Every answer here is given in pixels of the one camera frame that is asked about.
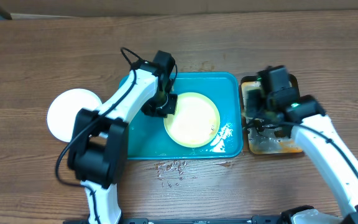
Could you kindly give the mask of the yellow plate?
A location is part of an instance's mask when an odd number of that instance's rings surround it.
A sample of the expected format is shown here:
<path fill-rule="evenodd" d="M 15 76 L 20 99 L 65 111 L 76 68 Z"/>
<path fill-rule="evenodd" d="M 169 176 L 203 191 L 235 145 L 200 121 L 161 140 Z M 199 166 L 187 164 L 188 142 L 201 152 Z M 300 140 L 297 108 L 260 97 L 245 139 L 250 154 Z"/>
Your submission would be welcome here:
<path fill-rule="evenodd" d="M 175 112 L 163 119 L 168 136 L 184 147 L 201 147 L 211 142 L 220 127 L 217 106 L 195 92 L 178 95 Z"/>

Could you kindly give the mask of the white plate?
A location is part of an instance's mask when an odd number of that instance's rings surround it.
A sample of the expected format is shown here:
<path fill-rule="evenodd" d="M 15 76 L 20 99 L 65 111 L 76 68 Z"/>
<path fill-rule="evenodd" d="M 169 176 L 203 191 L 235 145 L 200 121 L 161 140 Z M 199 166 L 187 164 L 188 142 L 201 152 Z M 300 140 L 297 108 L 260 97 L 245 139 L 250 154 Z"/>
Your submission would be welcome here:
<path fill-rule="evenodd" d="M 51 134 L 60 141 L 70 142 L 77 113 L 85 108 L 93 111 L 102 105 L 92 91 L 75 88 L 58 95 L 47 113 L 47 126 Z"/>

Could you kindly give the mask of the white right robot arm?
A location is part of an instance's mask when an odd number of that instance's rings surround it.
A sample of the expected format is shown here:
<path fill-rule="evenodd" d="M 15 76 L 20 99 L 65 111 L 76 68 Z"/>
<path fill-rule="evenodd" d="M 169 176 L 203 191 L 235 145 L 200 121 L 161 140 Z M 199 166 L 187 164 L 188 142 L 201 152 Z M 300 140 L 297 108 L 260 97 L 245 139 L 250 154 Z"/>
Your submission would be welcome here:
<path fill-rule="evenodd" d="M 331 118 L 310 95 L 242 86 L 249 149 L 254 154 L 304 152 L 331 189 L 341 217 L 312 206 L 285 210 L 278 223 L 358 223 L 358 160 Z"/>

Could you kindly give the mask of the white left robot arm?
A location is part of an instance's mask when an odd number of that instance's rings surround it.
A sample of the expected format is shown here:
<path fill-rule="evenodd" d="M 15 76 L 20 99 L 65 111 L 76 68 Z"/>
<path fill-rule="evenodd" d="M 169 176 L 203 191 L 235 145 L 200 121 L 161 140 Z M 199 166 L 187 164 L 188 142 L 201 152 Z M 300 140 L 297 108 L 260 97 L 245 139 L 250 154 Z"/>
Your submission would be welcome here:
<path fill-rule="evenodd" d="M 166 117 L 175 112 L 177 96 L 170 93 L 171 68 L 133 68 L 108 101 L 76 115 L 73 134 L 64 149 L 68 167 L 86 192 L 87 223 L 119 223 L 117 183 L 127 160 L 129 125 L 138 112 Z"/>

